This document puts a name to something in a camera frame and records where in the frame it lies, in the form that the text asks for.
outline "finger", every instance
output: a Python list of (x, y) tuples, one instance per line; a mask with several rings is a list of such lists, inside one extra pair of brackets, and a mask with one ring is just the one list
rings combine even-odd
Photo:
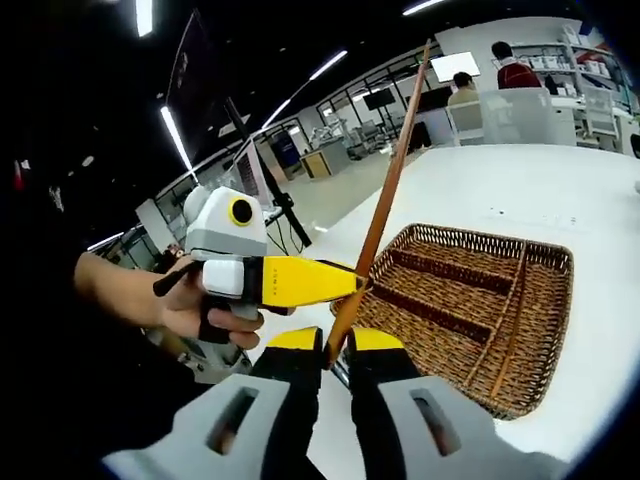
[(265, 306), (267, 310), (271, 313), (275, 313), (276, 315), (282, 315), (288, 317), (289, 315), (293, 315), (293, 312), (296, 311), (295, 307), (287, 308), (287, 307), (268, 307)]
[(209, 323), (214, 327), (224, 328), (230, 332), (255, 332), (262, 327), (264, 317), (258, 313), (256, 320), (236, 317), (233, 313), (213, 308), (207, 314)]
[(229, 340), (245, 350), (256, 348), (260, 343), (260, 337), (255, 333), (230, 332)]

